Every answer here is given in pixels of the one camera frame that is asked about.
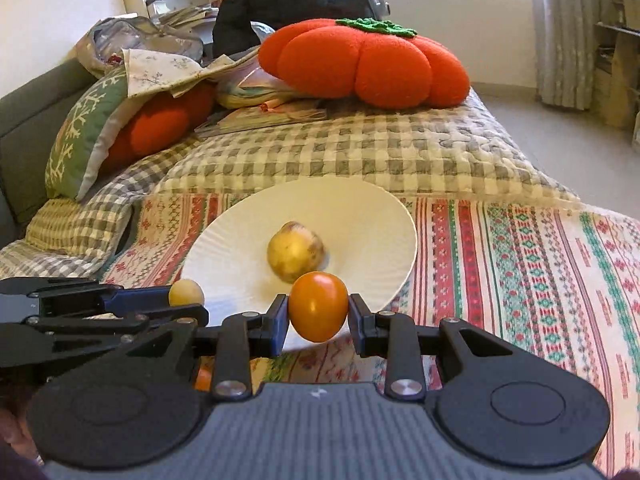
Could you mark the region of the person right hand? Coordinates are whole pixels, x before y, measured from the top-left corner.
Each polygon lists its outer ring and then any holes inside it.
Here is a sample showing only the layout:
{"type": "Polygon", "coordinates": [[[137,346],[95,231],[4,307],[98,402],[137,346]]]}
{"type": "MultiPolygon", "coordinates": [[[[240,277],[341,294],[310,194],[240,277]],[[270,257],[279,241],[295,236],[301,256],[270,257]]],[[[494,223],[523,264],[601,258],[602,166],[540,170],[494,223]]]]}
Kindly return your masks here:
{"type": "Polygon", "coordinates": [[[26,422],[34,388],[24,382],[1,386],[1,439],[19,456],[38,460],[39,452],[26,422]]]}

